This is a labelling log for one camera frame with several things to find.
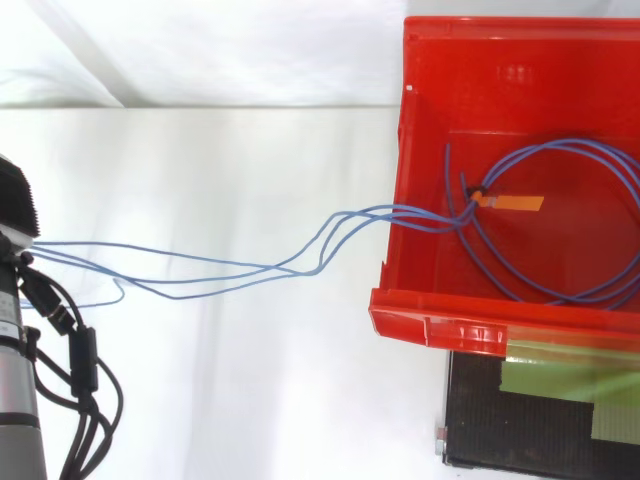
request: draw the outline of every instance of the metal cylinder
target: metal cylinder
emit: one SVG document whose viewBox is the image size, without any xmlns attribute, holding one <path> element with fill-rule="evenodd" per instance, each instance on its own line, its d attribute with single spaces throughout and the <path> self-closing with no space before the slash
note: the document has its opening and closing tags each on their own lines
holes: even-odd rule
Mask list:
<svg viewBox="0 0 640 480">
<path fill-rule="evenodd" d="M 18 282 L 12 266 L 0 264 L 0 334 L 19 338 Z M 33 365 L 20 352 L 0 346 L 0 477 L 46 480 Z"/>
</svg>

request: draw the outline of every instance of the black wire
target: black wire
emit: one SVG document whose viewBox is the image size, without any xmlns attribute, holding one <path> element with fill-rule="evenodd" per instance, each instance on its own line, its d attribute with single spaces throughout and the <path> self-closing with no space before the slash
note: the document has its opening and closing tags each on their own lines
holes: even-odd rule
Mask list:
<svg viewBox="0 0 640 480">
<path fill-rule="evenodd" d="M 62 369 L 53 361 L 51 360 L 48 356 L 46 356 L 46 354 L 44 354 L 44 352 L 39 352 L 38 355 L 39 358 L 43 359 L 46 358 L 47 359 L 47 366 L 48 367 L 54 367 L 52 370 L 59 370 L 61 371 L 61 373 L 63 373 L 64 375 L 62 375 L 62 379 L 66 382 L 66 374 L 64 373 L 64 371 L 62 371 Z M 59 405 L 61 407 L 64 408 L 68 408 L 70 410 L 74 410 L 74 411 L 80 411 L 80 404 L 73 402 L 71 400 L 68 400 L 66 398 L 63 398 L 59 395 L 56 395 L 55 393 L 53 393 L 51 390 L 49 390 L 43 383 L 42 380 L 40 379 L 40 376 L 38 375 L 37 369 L 34 368 L 34 378 L 35 378 L 35 382 L 36 382 L 36 389 L 38 391 L 38 393 L 40 393 L 43 397 L 45 397 L 47 400 L 53 402 L 56 405 Z M 91 472 L 93 470 L 95 470 L 95 468 L 98 467 L 98 465 L 100 465 L 100 462 L 102 462 L 102 460 L 104 459 L 104 457 L 106 457 L 106 454 L 109 452 L 109 449 L 111 448 L 111 437 L 113 436 L 113 432 L 115 431 L 115 429 L 112 428 L 111 423 L 109 423 L 109 420 L 107 420 L 107 418 L 100 413 L 100 410 L 98 409 L 98 405 L 95 402 L 95 400 L 93 398 L 91 398 L 91 405 L 90 405 L 90 413 L 89 416 L 91 417 L 92 420 L 92 424 L 95 424 L 96 422 L 98 424 L 100 424 L 100 426 L 102 427 L 102 430 L 104 431 L 104 435 L 105 438 L 107 438 L 107 436 L 109 436 L 109 441 L 105 443 L 105 446 L 102 448 L 102 450 L 100 451 L 100 457 L 97 457 L 96 460 L 94 461 L 95 463 L 95 467 L 93 467 L 93 469 L 91 470 Z M 95 430 L 96 427 L 92 427 L 92 425 L 89 425 L 89 430 L 87 432 L 87 435 L 85 436 L 83 442 L 82 442 L 82 446 L 80 447 L 80 451 L 78 453 L 78 456 L 76 457 L 76 460 L 74 462 L 74 469 L 72 471 L 72 473 L 70 473 L 70 477 L 69 478 L 86 478 L 91 472 L 85 472 L 84 475 L 82 475 L 80 473 L 80 469 L 82 467 L 82 464 L 84 463 L 84 460 L 86 459 L 86 456 L 89 453 L 89 450 L 91 448 L 91 444 L 93 443 L 93 440 L 95 439 Z"/>
<path fill-rule="evenodd" d="M 71 375 L 65 372 L 60 365 L 54 362 L 49 355 L 38 349 L 36 352 L 38 360 L 41 360 L 53 373 L 55 373 L 63 382 L 71 386 Z"/>
<path fill-rule="evenodd" d="M 55 280 L 43 274 L 42 272 L 34 270 L 30 267 L 22 266 L 18 267 L 18 269 L 26 270 L 29 274 L 40 278 L 41 280 L 49 283 L 53 288 L 55 288 L 67 301 L 69 308 L 71 308 L 71 311 L 73 312 L 73 315 L 78 324 L 78 329 L 82 330 L 86 328 L 78 306 L 76 305 L 71 295 L 60 284 L 58 284 Z M 65 383 L 70 386 L 72 385 L 71 376 L 40 349 L 37 350 L 37 358 L 41 360 L 42 363 L 44 363 L 48 368 L 50 368 Z M 44 386 L 34 368 L 34 376 L 36 378 L 36 387 L 38 389 L 38 392 L 40 392 L 45 398 L 57 405 L 80 412 L 80 422 L 78 425 L 78 430 L 76 432 L 76 437 L 74 438 L 71 449 L 69 450 L 69 455 L 67 456 L 60 477 L 62 480 L 85 479 L 102 463 L 102 461 L 109 453 L 109 450 L 111 449 L 113 435 L 118 428 L 120 419 L 122 418 L 122 412 L 124 409 L 124 393 L 122 391 L 122 387 L 120 386 L 120 382 L 118 382 L 116 376 L 107 366 L 107 364 L 102 361 L 101 358 L 98 358 L 98 365 L 100 366 L 100 368 L 102 368 L 107 377 L 109 377 L 109 380 L 113 384 L 118 398 L 116 414 L 112 424 L 102 413 L 100 413 L 97 403 L 90 394 L 88 394 L 88 398 L 83 397 L 78 403 L 60 397 Z M 88 416 L 91 417 L 91 423 L 89 425 L 89 429 L 85 434 Z M 91 449 L 91 444 L 95 440 L 98 424 L 100 424 L 100 426 L 104 430 L 104 438 L 83 469 L 82 465 L 84 464 L 86 457 Z"/>
<path fill-rule="evenodd" d="M 122 387 L 120 386 L 120 382 L 118 382 L 118 379 L 116 378 L 116 376 L 113 374 L 111 369 L 107 366 L 107 364 L 105 364 L 102 361 L 101 358 L 98 358 L 98 365 L 100 365 L 100 368 L 102 368 L 104 373 L 107 374 L 107 377 L 109 377 L 109 380 L 111 381 L 111 383 L 113 384 L 113 387 L 116 390 L 116 394 L 118 396 L 118 407 L 116 410 L 116 415 L 113 418 L 113 424 L 111 426 L 109 433 L 105 434 L 104 439 L 102 440 L 102 442 L 96 449 L 95 453 L 87 463 L 87 466 L 85 467 L 84 470 L 80 472 L 81 479 L 87 478 L 89 475 L 91 475 L 91 473 L 98 467 L 98 465 L 100 465 L 100 463 L 102 463 L 102 461 L 106 457 L 107 453 L 109 452 L 109 449 L 111 448 L 111 441 L 113 438 L 113 434 L 118 428 L 118 424 L 120 423 L 120 418 L 122 417 L 122 411 L 124 409 L 124 393 L 122 391 Z"/>
<path fill-rule="evenodd" d="M 63 398 L 59 395 L 56 395 L 47 387 L 45 387 L 42 381 L 40 380 L 40 377 L 38 376 L 38 371 L 35 368 L 33 369 L 33 376 L 36 380 L 36 390 L 44 398 L 61 407 L 68 408 L 70 410 L 75 410 L 76 412 L 80 411 L 80 405 L 78 403 L 72 400 L 67 400 L 66 398 Z"/>
<path fill-rule="evenodd" d="M 62 285 L 60 285 L 58 282 L 56 282 L 53 278 L 49 277 L 48 275 L 45 275 L 44 273 L 38 270 L 35 270 L 31 267 L 28 267 L 25 265 L 19 265 L 18 272 L 21 272 L 21 271 L 26 271 L 29 274 L 33 275 L 34 277 L 38 277 L 40 280 L 47 282 L 49 285 L 55 288 L 58 291 L 58 293 L 60 293 L 60 295 L 62 295 L 62 297 L 69 304 L 69 308 L 71 308 L 71 311 L 73 312 L 73 316 L 75 317 L 76 322 L 78 322 L 79 328 L 86 328 L 84 324 L 84 320 L 82 319 L 82 314 L 80 313 L 80 309 L 78 309 L 76 302 L 73 301 L 73 298 L 71 297 L 69 292 L 67 292 Z"/>
<path fill-rule="evenodd" d="M 73 468 L 76 456 L 78 455 L 78 449 L 80 448 L 80 443 L 82 442 L 82 437 L 84 436 L 84 430 L 87 425 L 87 414 L 80 414 L 80 421 L 78 422 L 78 429 L 76 430 L 76 436 L 73 439 L 73 443 L 71 444 L 71 448 L 69 449 L 69 454 L 67 455 L 67 459 L 64 462 L 64 466 L 62 467 L 62 473 L 60 474 L 60 480 L 69 479 L 69 474 L 71 473 L 71 469 Z"/>
<path fill-rule="evenodd" d="M 89 450 L 91 449 L 91 445 L 96 438 L 96 432 L 98 431 L 98 417 L 94 414 L 91 415 L 91 423 L 89 423 L 89 428 L 87 429 L 87 434 L 82 441 L 82 445 L 80 446 L 80 450 L 78 451 L 78 455 L 74 460 L 74 465 L 71 468 L 71 478 L 79 478 L 80 470 L 82 469 L 82 465 L 84 465 L 85 460 L 87 459 L 87 455 L 89 455 Z"/>
</svg>

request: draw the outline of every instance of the coiled blue wire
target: coiled blue wire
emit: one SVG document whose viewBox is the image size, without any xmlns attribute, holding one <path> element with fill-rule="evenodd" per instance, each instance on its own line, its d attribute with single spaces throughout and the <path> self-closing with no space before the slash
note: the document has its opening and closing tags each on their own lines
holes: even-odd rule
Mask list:
<svg viewBox="0 0 640 480">
<path fill-rule="evenodd" d="M 539 145 L 531 145 L 525 148 L 521 148 L 515 152 L 510 153 L 505 156 L 501 160 L 499 160 L 487 173 L 485 176 L 482 185 L 489 189 L 495 181 L 500 178 L 505 172 L 509 169 L 513 168 L 520 162 L 530 158 L 535 153 L 538 153 L 543 150 L 562 150 L 568 151 L 576 154 L 583 155 L 586 158 L 594 160 L 605 168 L 609 169 L 616 177 L 622 182 L 625 188 L 631 194 L 636 206 L 640 210 L 640 197 L 638 196 L 638 190 L 640 190 L 640 179 L 633 171 L 633 168 L 640 170 L 640 164 L 635 161 L 632 157 L 630 157 L 625 152 L 606 145 L 601 142 L 596 142 L 594 140 L 586 140 L 580 138 L 567 138 L 562 140 L 555 140 L 552 142 L 547 142 Z M 427 210 L 413 207 L 409 205 L 398 205 L 398 204 L 389 204 L 389 205 L 377 205 L 374 207 L 369 207 L 359 211 L 340 211 L 331 215 L 325 223 L 320 227 L 318 232 L 307 242 L 298 252 L 296 252 L 291 257 L 273 264 L 273 265 L 265 265 L 258 263 L 250 263 L 250 262 L 236 262 L 231 260 L 222 260 L 215 259 L 209 257 L 201 257 L 195 255 L 187 255 L 182 253 L 169 252 L 164 250 L 157 250 L 152 248 L 141 247 L 137 245 L 130 245 L 124 243 L 111 243 L 111 242 L 36 242 L 32 247 L 32 252 L 34 256 L 41 258 L 43 260 L 52 261 L 76 268 L 82 268 L 89 271 L 93 271 L 96 273 L 108 275 L 113 278 L 114 283 L 118 287 L 121 292 L 121 295 L 118 299 L 102 302 L 90 305 L 83 305 L 84 308 L 91 307 L 99 307 L 105 305 L 113 305 L 122 301 L 124 298 L 124 290 L 122 290 L 118 281 L 128 282 L 132 285 L 135 285 L 139 288 L 152 292 L 156 295 L 159 295 L 164 298 L 172 299 L 172 300 L 187 300 L 187 299 L 195 299 L 195 298 L 204 298 L 210 297 L 214 295 L 220 295 L 227 292 L 232 292 L 234 290 L 240 290 L 243 288 L 247 288 L 253 285 L 258 285 L 265 282 L 270 282 L 274 280 L 280 280 L 284 278 L 294 278 L 300 276 L 313 276 L 322 272 L 329 262 L 335 257 L 340 248 L 358 231 L 362 230 L 366 226 L 371 223 L 384 221 L 392 224 L 396 224 L 399 226 L 403 226 L 406 228 L 412 228 L 415 230 L 419 230 L 425 233 L 430 234 L 441 234 L 448 232 L 456 232 L 458 235 L 463 247 L 473 260 L 473 262 L 480 268 L 483 273 L 490 279 L 490 281 L 507 297 L 511 298 L 515 301 L 523 301 L 516 294 L 511 292 L 508 288 L 506 288 L 497 277 L 489 271 L 489 269 L 485 266 L 482 260 L 477 256 L 477 254 L 473 251 L 471 246 L 469 245 L 465 233 L 464 227 L 468 225 L 472 225 L 475 228 L 482 240 L 486 243 L 487 247 L 491 251 L 491 253 L 498 259 L 498 261 L 514 276 L 516 276 L 519 280 L 529 285 L 531 288 L 543 292 L 551 297 L 556 298 L 557 300 L 550 302 L 552 305 L 560 305 L 563 303 L 576 303 L 576 304 L 589 304 L 589 303 L 600 303 L 607 300 L 614 299 L 618 296 L 621 296 L 617 301 L 611 304 L 608 308 L 614 309 L 623 305 L 626 301 L 631 299 L 639 290 L 640 290 L 640 274 L 634 276 L 631 280 L 627 281 L 624 285 L 619 288 L 611 291 L 607 294 L 601 295 L 599 297 L 592 297 L 593 294 L 601 292 L 612 285 L 615 285 L 622 278 L 627 276 L 640 262 L 640 252 L 629 262 L 627 267 L 623 269 L 620 273 L 615 275 L 613 278 L 608 281 L 592 287 L 584 292 L 581 292 L 577 295 L 566 295 L 561 292 L 556 292 L 549 288 L 546 288 L 533 280 L 529 279 L 526 275 L 518 271 L 495 247 L 495 245 L 491 242 L 491 239 L 487 236 L 486 232 L 482 229 L 482 226 L 479 224 L 477 218 L 474 215 L 476 203 L 469 198 L 465 198 L 466 205 L 463 212 L 460 215 L 457 215 L 454 208 L 453 203 L 453 194 L 451 189 L 450 182 L 450 161 L 451 161 L 451 147 L 450 145 L 446 146 L 445 150 L 445 183 L 446 183 L 446 196 L 447 196 L 447 204 L 449 208 L 450 217 L 444 217 L 433 212 L 429 212 Z M 621 172 L 621 170 L 625 172 L 631 181 Z M 464 174 L 460 176 L 460 182 L 463 187 L 463 191 L 466 190 L 466 181 L 464 178 Z M 377 214 L 373 212 L 383 211 L 383 210 L 392 210 L 391 213 Z M 341 240 L 337 242 L 337 244 L 333 247 L 333 249 L 329 250 L 329 246 L 336 237 L 339 229 L 345 224 L 345 222 L 354 219 L 354 218 L 364 218 L 359 225 L 353 228 L 350 232 L 348 232 Z M 299 257 L 301 257 L 306 251 L 309 250 L 311 246 L 313 246 L 323 235 L 323 233 L 329 229 L 330 225 L 336 220 L 335 225 L 329 231 L 324 243 L 322 244 L 318 264 L 316 267 L 300 271 L 287 267 Z M 423 225 L 422 223 L 414 223 L 413 221 L 408 220 L 420 220 L 421 222 L 428 221 L 433 222 L 436 225 L 444 225 L 444 226 L 434 226 L 428 227 Z M 117 272 L 113 269 L 107 268 L 95 262 L 91 262 L 87 259 L 83 259 L 76 255 L 71 255 L 65 252 L 60 252 L 57 250 L 53 250 L 49 247 L 71 247 L 71 246 L 98 246 L 98 247 L 110 247 L 110 248 L 121 248 L 128 250 L 135 250 L 140 252 L 152 253 L 157 255 L 165 255 L 172 256 L 178 258 L 184 258 L 189 260 L 203 261 L 221 265 L 230 265 L 235 267 L 249 267 L 254 268 L 255 270 L 235 274 L 235 275 L 227 275 L 227 276 L 218 276 L 218 277 L 202 277 L 202 278 L 192 278 L 192 279 L 183 279 L 183 280 L 158 280 L 158 279 L 146 279 L 146 278 L 138 278 L 129 275 L 124 275 L 120 272 Z M 271 271 L 277 271 L 282 273 L 281 275 L 260 278 L 258 280 L 253 280 L 250 282 L 246 282 L 237 286 L 223 288 L 219 290 L 215 290 L 212 292 L 192 294 L 192 295 L 172 295 L 157 288 L 151 287 L 150 285 L 185 285 L 185 284 L 194 284 L 194 283 L 205 283 L 205 282 L 217 282 L 217 281 L 227 281 L 227 280 L 238 280 L 242 278 L 252 277 L 254 275 L 260 275 Z"/>
</svg>

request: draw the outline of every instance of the orange label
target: orange label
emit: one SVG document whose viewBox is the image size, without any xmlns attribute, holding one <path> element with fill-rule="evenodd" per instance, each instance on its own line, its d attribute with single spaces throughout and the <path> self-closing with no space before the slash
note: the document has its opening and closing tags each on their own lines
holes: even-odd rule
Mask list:
<svg viewBox="0 0 640 480">
<path fill-rule="evenodd" d="M 542 207 L 543 200 L 544 197 L 498 195 L 497 197 L 480 197 L 477 202 L 481 207 L 537 212 Z"/>
</svg>

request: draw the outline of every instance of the red plastic bin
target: red plastic bin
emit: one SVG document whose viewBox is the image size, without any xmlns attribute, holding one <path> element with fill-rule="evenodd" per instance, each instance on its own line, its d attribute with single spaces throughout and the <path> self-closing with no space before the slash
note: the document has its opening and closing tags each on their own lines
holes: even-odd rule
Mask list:
<svg viewBox="0 0 640 480">
<path fill-rule="evenodd" d="M 445 216 L 447 144 L 457 212 L 461 171 L 480 184 L 500 158 L 527 145 L 582 137 L 640 159 L 640 21 L 408 18 L 398 137 L 395 202 Z M 640 248 L 640 214 L 628 192 L 575 154 L 538 153 L 492 191 L 544 196 L 538 212 L 478 209 L 477 217 L 516 268 L 556 291 L 608 280 Z M 510 339 L 640 351 L 640 295 L 616 311 L 545 305 L 549 298 L 506 272 L 471 227 L 465 233 L 526 303 L 507 299 L 455 233 L 393 225 L 369 308 L 380 335 L 499 356 Z"/>
</svg>

